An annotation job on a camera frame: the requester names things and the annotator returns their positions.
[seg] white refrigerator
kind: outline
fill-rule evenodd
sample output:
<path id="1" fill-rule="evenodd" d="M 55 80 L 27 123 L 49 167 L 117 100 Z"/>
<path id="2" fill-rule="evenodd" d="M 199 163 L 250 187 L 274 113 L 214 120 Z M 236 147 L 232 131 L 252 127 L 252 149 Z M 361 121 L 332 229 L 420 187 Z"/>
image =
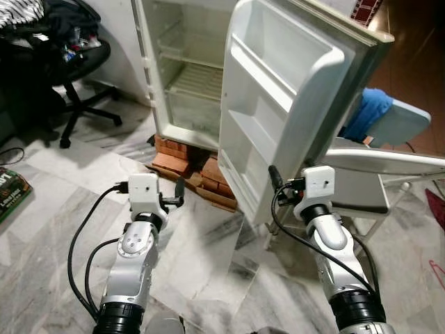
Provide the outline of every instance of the white refrigerator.
<path id="1" fill-rule="evenodd" d="M 218 150 L 249 221 L 316 163 L 394 41 L 311 0 L 136 0 L 158 133 Z"/>

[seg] brown wooden floor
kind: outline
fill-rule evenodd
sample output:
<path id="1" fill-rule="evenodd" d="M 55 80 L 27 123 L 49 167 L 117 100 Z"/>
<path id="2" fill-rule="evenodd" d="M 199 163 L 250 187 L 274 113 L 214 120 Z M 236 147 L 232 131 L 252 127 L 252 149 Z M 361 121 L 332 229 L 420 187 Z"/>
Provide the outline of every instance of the brown wooden floor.
<path id="1" fill-rule="evenodd" d="M 410 143 L 417 152 L 445 156 L 445 1 L 384 0 L 370 24 L 396 41 L 368 87 L 431 114 L 431 125 Z M 407 145 L 387 146 L 410 152 Z"/>

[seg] blue towel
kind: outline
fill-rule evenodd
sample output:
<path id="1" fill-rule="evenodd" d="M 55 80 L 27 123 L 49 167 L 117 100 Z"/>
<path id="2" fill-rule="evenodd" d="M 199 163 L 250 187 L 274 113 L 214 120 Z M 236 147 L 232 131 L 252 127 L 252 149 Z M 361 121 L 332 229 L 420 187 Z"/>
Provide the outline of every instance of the blue towel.
<path id="1" fill-rule="evenodd" d="M 371 125 L 391 108 L 393 101 L 394 99 L 383 90 L 365 88 L 358 112 L 340 136 L 359 143 L 363 142 Z"/>

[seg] stack of bricks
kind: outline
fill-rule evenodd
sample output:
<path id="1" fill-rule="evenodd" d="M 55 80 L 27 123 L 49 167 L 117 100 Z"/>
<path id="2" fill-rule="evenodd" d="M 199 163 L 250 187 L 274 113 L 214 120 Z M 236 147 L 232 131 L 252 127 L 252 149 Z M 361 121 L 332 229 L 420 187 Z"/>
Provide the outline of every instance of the stack of bricks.
<path id="1" fill-rule="evenodd" d="M 185 175 L 188 171 L 188 155 L 190 147 L 186 144 L 177 143 L 162 139 L 155 135 L 154 143 L 158 154 L 154 158 L 152 164 L 167 170 L 171 170 L 180 175 Z"/>
<path id="2" fill-rule="evenodd" d="M 221 174 L 218 167 L 218 160 L 214 157 L 209 157 L 204 168 L 201 171 L 202 187 L 208 191 L 212 191 L 219 195 L 228 198 L 235 198 L 234 194 L 229 188 L 227 181 L 223 174 Z"/>

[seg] cable connector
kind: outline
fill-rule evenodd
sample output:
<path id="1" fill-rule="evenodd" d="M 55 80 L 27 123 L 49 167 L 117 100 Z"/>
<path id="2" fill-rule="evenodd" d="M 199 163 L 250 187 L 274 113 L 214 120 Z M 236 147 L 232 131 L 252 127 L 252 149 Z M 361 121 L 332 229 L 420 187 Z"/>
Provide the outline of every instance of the cable connector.
<path id="1" fill-rule="evenodd" d="M 306 179 L 304 177 L 289 179 L 287 180 L 286 185 L 295 191 L 303 191 L 306 190 Z"/>
<path id="2" fill-rule="evenodd" d="M 113 188 L 118 193 L 128 193 L 128 181 L 118 182 Z"/>

